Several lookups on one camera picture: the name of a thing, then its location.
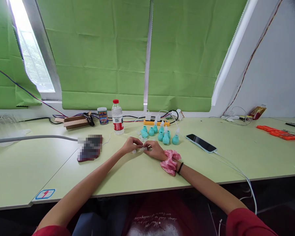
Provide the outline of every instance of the orange tool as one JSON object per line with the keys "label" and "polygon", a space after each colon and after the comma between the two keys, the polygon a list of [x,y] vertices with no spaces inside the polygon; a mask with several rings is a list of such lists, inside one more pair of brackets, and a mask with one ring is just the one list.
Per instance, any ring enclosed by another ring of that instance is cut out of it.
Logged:
{"label": "orange tool", "polygon": [[[144,125],[154,125],[154,120],[153,120],[153,121],[146,121],[146,120],[144,119],[143,124],[144,124]],[[170,122],[167,121],[167,120],[164,120],[164,126],[170,126]]]}
{"label": "orange tool", "polygon": [[284,132],[279,129],[275,129],[269,126],[257,126],[258,129],[265,130],[269,132],[271,135],[285,139],[285,140],[295,140],[295,134],[290,134],[287,132]]}

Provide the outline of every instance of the phone screen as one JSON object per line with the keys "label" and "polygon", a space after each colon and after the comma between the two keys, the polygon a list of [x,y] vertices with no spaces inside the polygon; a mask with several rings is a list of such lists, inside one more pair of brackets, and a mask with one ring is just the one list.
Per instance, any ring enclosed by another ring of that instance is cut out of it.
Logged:
{"label": "phone screen", "polygon": [[213,152],[216,150],[216,147],[212,146],[211,144],[207,143],[203,139],[199,138],[198,136],[195,136],[194,134],[187,135],[187,138],[191,139],[195,143],[199,144],[201,147],[203,147],[208,152]]}

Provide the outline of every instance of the white dropper tip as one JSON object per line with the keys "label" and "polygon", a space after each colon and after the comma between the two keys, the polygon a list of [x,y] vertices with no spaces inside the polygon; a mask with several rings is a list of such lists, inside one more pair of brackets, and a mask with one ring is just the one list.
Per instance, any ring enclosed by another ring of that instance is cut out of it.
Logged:
{"label": "white dropper tip", "polygon": [[177,134],[178,136],[179,136],[179,127],[178,127],[178,129],[176,130],[176,132],[175,132],[175,134]]}

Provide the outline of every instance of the person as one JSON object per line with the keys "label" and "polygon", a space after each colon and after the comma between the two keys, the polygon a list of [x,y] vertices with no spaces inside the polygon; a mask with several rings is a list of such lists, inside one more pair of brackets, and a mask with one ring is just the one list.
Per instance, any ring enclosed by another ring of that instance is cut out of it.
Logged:
{"label": "person", "polygon": [[[142,147],[147,147],[144,153],[148,156],[160,161],[167,160],[157,141],[143,144],[139,139],[129,137],[120,150],[78,183],[45,215],[33,236],[69,236],[70,232],[66,228],[68,223],[98,188],[110,169],[125,154]],[[182,165],[182,162],[174,161],[177,164],[176,171],[180,169],[179,174],[182,177],[228,215],[226,235],[277,235],[234,195],[187,165]],[[175,195],[152,193],[133,207],[127,218],[121,235],[200,235],[195,217]],[[98,234],[92,230],[87,235]]]}

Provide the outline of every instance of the gray hose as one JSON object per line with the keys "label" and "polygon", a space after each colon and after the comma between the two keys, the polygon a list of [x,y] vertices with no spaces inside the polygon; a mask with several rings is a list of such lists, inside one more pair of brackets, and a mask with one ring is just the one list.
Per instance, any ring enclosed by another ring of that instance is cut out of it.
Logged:
{"label": "gray hose", "polygon": [[4,139],[0,139],[0,143],[15,142],[20,140],[36,139],[36,138],[62,138],[62,139],[67,139],[71,141],[76,141],[76,142],[78,141],[77,139],[60,136],[60,135],[35,135],[35,136],[25,136],[25,137],[16,137],[16,138],[4,138]]}

